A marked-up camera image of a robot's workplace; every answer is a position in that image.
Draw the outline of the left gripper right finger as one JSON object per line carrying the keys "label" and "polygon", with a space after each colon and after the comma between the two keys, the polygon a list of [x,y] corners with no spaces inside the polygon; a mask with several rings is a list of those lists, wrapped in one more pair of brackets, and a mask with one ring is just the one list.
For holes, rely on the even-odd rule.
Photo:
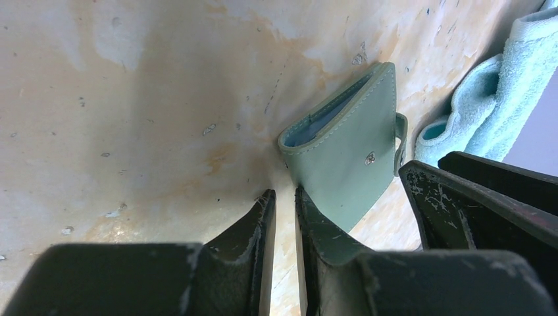
{"label": "left gripper right finger", "polygon": [[554,315],[535,270],[502,250],[374,251],[295,191],[302,315]]}

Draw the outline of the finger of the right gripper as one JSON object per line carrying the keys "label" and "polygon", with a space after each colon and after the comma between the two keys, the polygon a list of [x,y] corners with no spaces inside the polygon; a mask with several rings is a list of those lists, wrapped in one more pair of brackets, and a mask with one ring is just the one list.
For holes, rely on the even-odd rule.
{"label": "finger of the right gripper", "polygon": [[452,151],[438,161],[451,174],[557,215],[557,177]]}
{"label": "finger of the right gripper", "polygon": [[419,161],[399,178],[425,249],[514,252],[557,299],[557,215]]}

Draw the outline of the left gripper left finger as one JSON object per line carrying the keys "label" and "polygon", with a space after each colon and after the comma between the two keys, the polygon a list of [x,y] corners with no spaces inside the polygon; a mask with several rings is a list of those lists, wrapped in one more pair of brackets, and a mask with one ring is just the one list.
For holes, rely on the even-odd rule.
{"label": "left gripper left finger", "polygon": [[276,193],[210,242],[57,244],[5,315],[268,315]]}

